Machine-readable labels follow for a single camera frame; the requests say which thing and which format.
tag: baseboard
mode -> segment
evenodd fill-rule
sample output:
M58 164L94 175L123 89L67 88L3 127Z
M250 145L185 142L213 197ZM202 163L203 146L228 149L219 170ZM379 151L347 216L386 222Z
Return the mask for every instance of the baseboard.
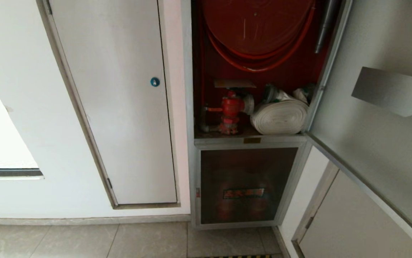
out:
M274 226L272 228L273 228L274 235L276 236L276 240L278 242L279 248L281 248L281 251L283 252L283 257L290 258L289 251L287 251L286 244L284 243L284 240L281 235L281 232L279 231L279 228L277 226Z
M6 219L0 218L0 225L96 225L96 224L134 224L157 222L190 221L190 214L104 217L104 218L76 218L76 219Z

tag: gray tile floor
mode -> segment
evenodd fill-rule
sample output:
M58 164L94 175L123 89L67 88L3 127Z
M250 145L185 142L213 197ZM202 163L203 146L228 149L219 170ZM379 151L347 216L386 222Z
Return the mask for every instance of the gray tile floor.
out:
M281 258L280 253L270 227L197 231L187 222L0 225L0 258L186 258L252 254Z

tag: rolled white fire hose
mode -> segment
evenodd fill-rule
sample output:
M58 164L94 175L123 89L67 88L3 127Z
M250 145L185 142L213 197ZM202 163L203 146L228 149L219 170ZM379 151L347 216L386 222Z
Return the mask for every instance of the rolled white fire hose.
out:
M250 116L250 123L260 134L296 134L303 129L307 112L308 105L286 98L257 106Z

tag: metal pipe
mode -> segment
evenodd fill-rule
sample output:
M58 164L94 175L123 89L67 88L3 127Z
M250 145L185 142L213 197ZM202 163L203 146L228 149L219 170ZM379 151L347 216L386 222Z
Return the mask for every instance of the metal pipe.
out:
M321 27L319 29L319 36L317 37L316 49L314 52L318 54L321 52L322 46L327 36L328 30L332 25L332 21L335 18L334 14L339 6L340 0L326 0L324 14L322 15Z

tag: door hinge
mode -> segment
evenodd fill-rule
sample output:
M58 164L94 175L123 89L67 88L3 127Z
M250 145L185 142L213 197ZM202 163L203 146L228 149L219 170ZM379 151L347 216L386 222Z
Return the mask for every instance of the door hinge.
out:
M309 227L311 226L311 223L313 223L314 217L311 217L308 222L306 223L306 226L304 228L309 229Z
M109 178L107 178L107 182L109 183L109 186L110 186L112 189L114 189L114 188L112 187L112 183L110 182L110 179L109 179Z
M43 0L43 4L45 5L45 9L47 10L48 14L53 14L51 11L50 0Z

